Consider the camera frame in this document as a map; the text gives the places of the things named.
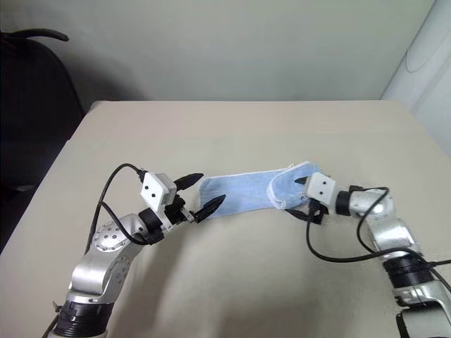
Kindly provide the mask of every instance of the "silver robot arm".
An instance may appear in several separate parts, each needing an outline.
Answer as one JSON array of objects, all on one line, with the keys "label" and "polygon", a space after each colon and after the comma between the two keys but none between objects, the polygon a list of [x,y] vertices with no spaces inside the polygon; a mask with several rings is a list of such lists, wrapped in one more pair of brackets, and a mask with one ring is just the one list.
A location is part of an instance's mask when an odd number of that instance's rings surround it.
[{"label": "silver robot arm", "polygon": [[[315,173],[306,183],[306,193],[339,215],[361,218],[385,193],[382,189],[344,190],[329,177]],[[411,230],[396,217],[393,198],[387,194],[365,219],[377,251],[408,248],[418,254],[420,246]],[[451,300],[440,280],[413,255],[395,251],[381,256],[399,306],[401,338],[451,337]]]},{"label": "silver robot arm", "polygon": [[48,337],[106,337],[114,303],[143,245],[161,241],[174,225],[203,221],[226,197],[212,199],[196,213],[186,210],[177,191],[201,177],[191,174],[173,182],[165,174],[142,173],[141,195],[149,208],[97,228],[88,252],[73,271],[66,302]]}]

